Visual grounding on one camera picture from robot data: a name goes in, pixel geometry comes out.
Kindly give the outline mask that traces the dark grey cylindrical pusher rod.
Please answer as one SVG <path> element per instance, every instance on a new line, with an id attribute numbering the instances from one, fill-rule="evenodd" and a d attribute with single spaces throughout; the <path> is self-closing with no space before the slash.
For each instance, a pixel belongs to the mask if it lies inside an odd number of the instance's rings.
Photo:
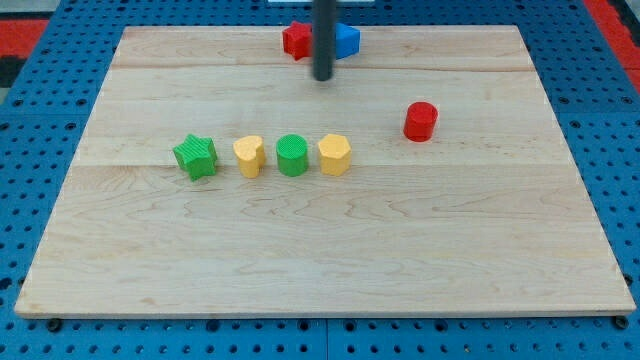
<path id="1" fill-rule="evenodd" d="M 336 0 L 312 1 L 312 74 L 316 81 L 333 77 Z"/>

